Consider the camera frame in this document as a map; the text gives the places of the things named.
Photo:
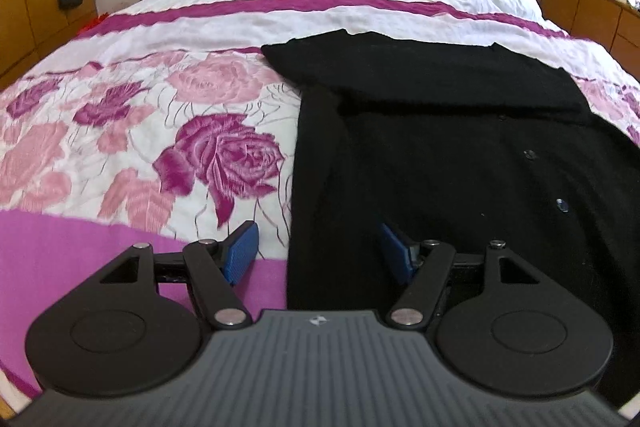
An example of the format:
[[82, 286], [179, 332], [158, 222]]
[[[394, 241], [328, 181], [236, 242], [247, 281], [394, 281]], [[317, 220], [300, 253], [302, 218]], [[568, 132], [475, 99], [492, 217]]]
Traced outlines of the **black knit garment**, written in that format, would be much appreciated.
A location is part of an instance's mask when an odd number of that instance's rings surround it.
[[290, 309], [390, 309], [384, 225], [465, 253], [502, 239], [611, 327], [602, 395], [638, 392], [639, 150], [565, 70], [498, 44], [342, 30], [262, 55], [302, 97]]

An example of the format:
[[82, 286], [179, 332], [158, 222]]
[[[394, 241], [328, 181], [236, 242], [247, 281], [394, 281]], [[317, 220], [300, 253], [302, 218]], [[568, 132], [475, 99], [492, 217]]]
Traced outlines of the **pink floral striped bedspread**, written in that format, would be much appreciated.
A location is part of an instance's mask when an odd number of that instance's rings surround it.
[[39, 386], [29, 325], [131, 244], [219, 237], [255, 220], [240, 291], [285, 303], [299, 98], [265, 44], [344, 29], [493, 43], [573, 76], [596, 115], [639, 136], [639, 87], [536, 0], [143, 0], [35, 65], [1, 95], [1, 388]]

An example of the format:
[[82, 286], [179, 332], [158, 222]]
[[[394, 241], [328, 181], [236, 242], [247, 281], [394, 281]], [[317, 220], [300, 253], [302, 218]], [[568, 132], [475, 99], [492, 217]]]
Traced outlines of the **wooden side cabinet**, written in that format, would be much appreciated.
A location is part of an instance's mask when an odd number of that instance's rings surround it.
[[639, 13], [618, 0], [537, 0], [542, 14], [571, 36], [599, 43], [639, 80]]

